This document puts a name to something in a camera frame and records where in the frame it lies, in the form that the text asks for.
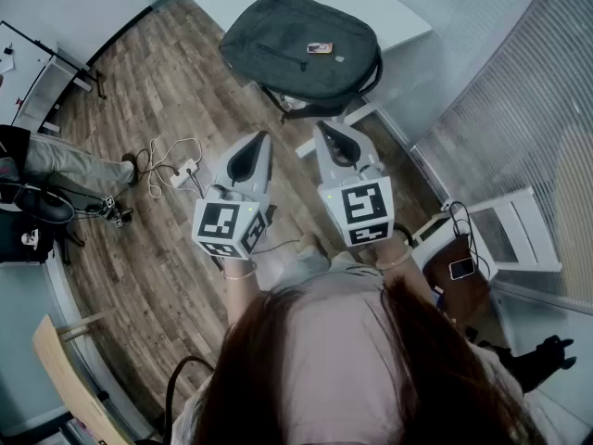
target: dark gray backpack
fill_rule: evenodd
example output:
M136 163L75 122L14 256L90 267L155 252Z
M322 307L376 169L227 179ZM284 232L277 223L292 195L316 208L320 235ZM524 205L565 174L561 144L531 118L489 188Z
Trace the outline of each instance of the dark gray backpack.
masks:
M333 51L309 54L310 43L332 43ZM219 49L233 69L260 85L284 113L283 121L339 115L383 73L371 27L313 0L258 0L227 31ZM288 112L270 90L308 104Z

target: bracelet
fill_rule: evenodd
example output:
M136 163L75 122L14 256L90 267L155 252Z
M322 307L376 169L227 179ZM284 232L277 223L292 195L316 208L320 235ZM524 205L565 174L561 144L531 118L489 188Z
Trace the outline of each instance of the bracelet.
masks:
M251 275L253 275L256 272L256 270L258 268L258 265L255 262L253 262L253 261L251 261L251 265L253 266L253 270L250 273L246 273L245 275L241 275L240 277L229 277L226 273L222 273L222 276L226 280L243 280L244 278L248 278L248 277L250 277Z
M397 259L395 262L391 262L391 263L378 263L376 264L377 269L380 269L382 271L388 271L389 269L395 269L396 267L399 267L400 265L406 263L410 257L411 257L411 253L412 253L413 249L408 246L408 250L406 251L406 253L401 256L399 259Z

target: black shoe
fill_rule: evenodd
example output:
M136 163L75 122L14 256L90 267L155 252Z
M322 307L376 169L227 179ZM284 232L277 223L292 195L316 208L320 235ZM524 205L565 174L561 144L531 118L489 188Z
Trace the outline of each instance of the black shoe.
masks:
M138 184L138 164L136 163L136 156L133 153L126 153L121 157L121 161L130 161L133 165L133 178L128 185L134 186L135 184Z

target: backpack zipper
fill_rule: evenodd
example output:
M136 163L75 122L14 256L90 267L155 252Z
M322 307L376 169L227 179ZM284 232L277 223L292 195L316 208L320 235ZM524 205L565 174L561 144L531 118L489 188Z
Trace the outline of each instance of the backpack zipper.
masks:
M307 70L307 61L303 61L302 59L298 59L297 57L290 57L287 55L283 55L282 53L279 53L275 49L272 49L269 46L266 46L261 43L256 43L256 45L258 46L259 49L263 49L266 53L270 53L271 55L281 57L282 59L286 59L287 61L290 61L290 62L300 65L300 70L302 70L302 71Z

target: phone screen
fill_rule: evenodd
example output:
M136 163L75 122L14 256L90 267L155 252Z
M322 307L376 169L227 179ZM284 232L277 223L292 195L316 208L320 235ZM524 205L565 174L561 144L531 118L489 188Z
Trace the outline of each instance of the phone screen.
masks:
M458 278L471 275L475 271L475 265L471 258L463 259L462 261L452 262L448 266L451 272L451 279L457 280Z

